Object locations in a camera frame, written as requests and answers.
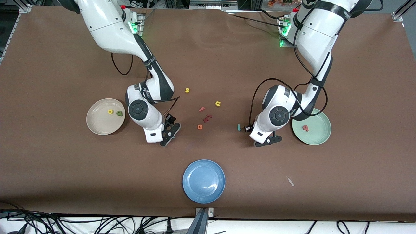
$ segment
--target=plate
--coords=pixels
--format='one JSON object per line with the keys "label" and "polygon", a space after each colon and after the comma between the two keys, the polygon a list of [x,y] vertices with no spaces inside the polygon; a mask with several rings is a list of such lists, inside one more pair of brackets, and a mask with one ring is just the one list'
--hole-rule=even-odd
{"label": "plate", "polygon": [[[314,108],[312,115],[319,113],[320,110]],[[303,129],[303,126],[308,127],[308,131]],[[316,116],[301,121],[292,120],[292,129],[295,135],[303,143],[310,145],[323,144],[329,139],[331,135],[331,122],[328,117],[322,112]]]}
{"label": "plate", "polygon": [[189,199],[200,204],[208,204],[218,199],[223,193],[225,175],[214,161],[197,160],[185,170],[182,186]]}
{"label": "plate", "polygon": [[[110,115],[108,110],[113,110],[113,113]],[[118,111],[123,112],[123,116],[118,116]],[[87,126],[95,134],[108,135],[117,131],[125,118],[123,104],[115,99],[106,98],[91,106],[87,113]]]}

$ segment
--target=brown table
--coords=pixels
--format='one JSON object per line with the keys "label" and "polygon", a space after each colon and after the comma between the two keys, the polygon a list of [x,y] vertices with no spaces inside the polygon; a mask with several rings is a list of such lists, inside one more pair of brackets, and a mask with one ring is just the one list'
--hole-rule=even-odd
{"label": "brown table", "polygon": [[[147,144],[129,118],[108,136],[85,122],[100,99],[124,103],[146,74],[140,59],[121,76],[80,15],[38,6],[22,15],[0,67],[1,200],[45,212],[193,216],[201,205],[183,192],[182,174],[205,158],[227,179],[207,205],[222,218],[415,220],[416,63],[390,15],[364,14],[342,30],[325,86],[332,135],[319,146],[290,125],[278,131],[282,142],[261,148],[237,131],[263,79],[309,79],[293,50],[279,48],[275,27],[219,10],[156,10],[143,38],[181,96],[171,113],[182,129],[168,147]],[[115,60],[128,69],[129,55]],[[275,84],[259,90],[254,116]]]}

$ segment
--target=beige plate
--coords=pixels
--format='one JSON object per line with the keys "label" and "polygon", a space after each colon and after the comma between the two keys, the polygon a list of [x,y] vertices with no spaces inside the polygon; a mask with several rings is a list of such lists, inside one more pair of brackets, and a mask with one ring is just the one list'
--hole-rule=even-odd
{"label": "beige plate", "polygon": [[[113,110],[113,113],[108,114],[108,110]],[[122,111],[123,116],[117,116],[117,111]],[[106,98],[91,106],[87,113],[87,126],[95,134],[108,135],[121,127],[125,117],[123,104],[115,99]]]}

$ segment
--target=green plate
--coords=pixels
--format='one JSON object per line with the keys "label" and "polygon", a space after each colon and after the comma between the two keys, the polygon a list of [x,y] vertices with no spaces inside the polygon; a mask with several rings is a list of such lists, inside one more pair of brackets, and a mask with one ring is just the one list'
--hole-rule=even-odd
{"label": "green plate", "polygon": [[[319,110],[314,108],[312,114],[318,112]],[[307,126],[308,131],[304,130],[303,126]],[[310,145],[322,144],[331,135],[331,122],[329,122],[328,117],[324,113],[310,116],[302,121],[293,119],[292,128],[299,140]]]}

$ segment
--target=white robotic arm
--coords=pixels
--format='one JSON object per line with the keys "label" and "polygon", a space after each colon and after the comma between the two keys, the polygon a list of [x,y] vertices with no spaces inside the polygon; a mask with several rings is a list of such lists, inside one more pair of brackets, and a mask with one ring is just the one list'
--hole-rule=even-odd
{"label": "white robotic arm", "polygon": [[262,102],[263,111],[257,116],[250,134],[253,140],[263,144],[291,117],[303,120],[311,115],[332,65],[332,47],[358,1],[303,0],[298,12],[283,18],[286,28],[281,29],[281,45],[295,43],[300,54],[312,66],[313,77],[304,94],[282,85],[267,91]]}
{"label": "white robotic arm", "polygon": [[[153,104],[170,100],[174,87],[149,47],[137,34],[137,13],[122,9],[117,0],[60,0],[60,3],[66,9],[81,13],[99,47],[111,53],[135,55],[143,61],[152,78],[128,87],[126,104],[131,119],[143,127],[146,141],[163,141],[165,119]],[[169,136],[173,138],[179,128],[180,124]]]}

